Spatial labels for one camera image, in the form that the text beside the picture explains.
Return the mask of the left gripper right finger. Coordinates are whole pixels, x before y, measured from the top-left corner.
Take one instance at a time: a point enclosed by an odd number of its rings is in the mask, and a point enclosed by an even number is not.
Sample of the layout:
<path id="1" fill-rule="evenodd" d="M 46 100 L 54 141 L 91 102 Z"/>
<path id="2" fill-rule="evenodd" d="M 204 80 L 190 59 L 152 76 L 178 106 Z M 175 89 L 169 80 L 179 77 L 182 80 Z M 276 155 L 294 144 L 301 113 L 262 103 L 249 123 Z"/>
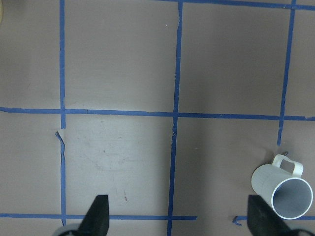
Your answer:
<path id="1" fill-rule="evenodd" d="M 248 196 L 247 226 L 252 236 L 294 235 L 294 231 L 259 195 Z"/>

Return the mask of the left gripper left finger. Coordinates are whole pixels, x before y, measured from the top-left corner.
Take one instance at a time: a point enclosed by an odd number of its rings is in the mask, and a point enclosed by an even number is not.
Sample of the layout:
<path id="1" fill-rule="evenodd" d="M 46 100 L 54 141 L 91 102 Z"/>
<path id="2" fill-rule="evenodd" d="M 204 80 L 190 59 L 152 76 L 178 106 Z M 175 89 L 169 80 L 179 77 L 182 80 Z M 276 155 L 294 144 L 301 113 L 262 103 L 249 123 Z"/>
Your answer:
<path id="1" fill-rule="evenodd" d="M 97 195 L 81 222 L 80 236 L 106 236 L 109 230 L 108 195 Z"/>

